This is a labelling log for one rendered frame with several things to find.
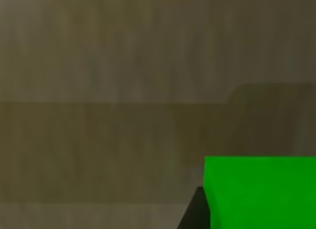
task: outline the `green object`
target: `green object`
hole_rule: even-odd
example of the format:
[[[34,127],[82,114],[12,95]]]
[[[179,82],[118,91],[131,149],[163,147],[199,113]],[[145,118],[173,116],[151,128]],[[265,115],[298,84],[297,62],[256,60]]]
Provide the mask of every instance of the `green object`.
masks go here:
[[[315,229],[316,157],[206,157],[212,229]]]

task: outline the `wooden floor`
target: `wooden floor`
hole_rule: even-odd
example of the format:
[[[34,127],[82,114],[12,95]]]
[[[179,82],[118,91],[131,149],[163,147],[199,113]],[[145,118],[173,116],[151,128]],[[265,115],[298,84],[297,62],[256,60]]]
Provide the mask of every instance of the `wooden floor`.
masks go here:
[[[205,155],[314,154],[315,1],[0,0],[0,226],[173,229]]]

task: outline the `bright green surface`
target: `bright green surface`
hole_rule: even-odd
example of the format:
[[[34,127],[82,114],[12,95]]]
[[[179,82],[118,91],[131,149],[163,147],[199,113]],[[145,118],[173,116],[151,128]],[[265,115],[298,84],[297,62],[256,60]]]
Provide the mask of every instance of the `bright green surface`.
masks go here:
[[[316,157],[207,157],[212,229],[315,229]]]

